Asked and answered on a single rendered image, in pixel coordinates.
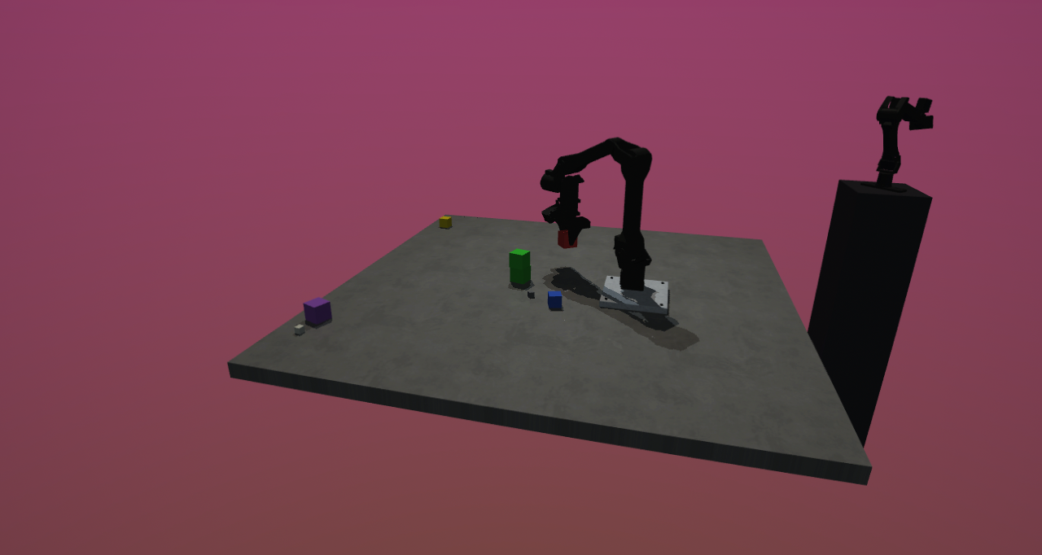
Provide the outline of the purple cube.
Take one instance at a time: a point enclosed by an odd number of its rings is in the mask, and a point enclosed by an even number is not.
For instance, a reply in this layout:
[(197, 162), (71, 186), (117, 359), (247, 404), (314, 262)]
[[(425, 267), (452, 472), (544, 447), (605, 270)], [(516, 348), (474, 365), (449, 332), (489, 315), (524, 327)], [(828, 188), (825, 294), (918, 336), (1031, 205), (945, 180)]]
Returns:
[(329, 300), (316, 298), (308, 300), (308, 302), (303, 303), (304, 316), (306, 321), (311, 321), (312, 324), (322, 324), (327, 319), (331, 319), (331, 306), (329, 305)]

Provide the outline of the green block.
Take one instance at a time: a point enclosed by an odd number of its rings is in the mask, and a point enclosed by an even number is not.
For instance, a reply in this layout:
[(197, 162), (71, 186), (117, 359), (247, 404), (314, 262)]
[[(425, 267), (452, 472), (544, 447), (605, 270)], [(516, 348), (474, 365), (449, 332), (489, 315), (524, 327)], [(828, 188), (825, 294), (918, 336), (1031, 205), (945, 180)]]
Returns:
[(529, 264), (531, 264), (531, 251), (518, 250), (517, 248), (517, 250), (508, 252), (508, 267), (524, 270)]
[(525, 267), (524, 270), (514, 269), (510, 267), (510, 281), (513, 283), (524, 284), (531, 280), (531, 264)]

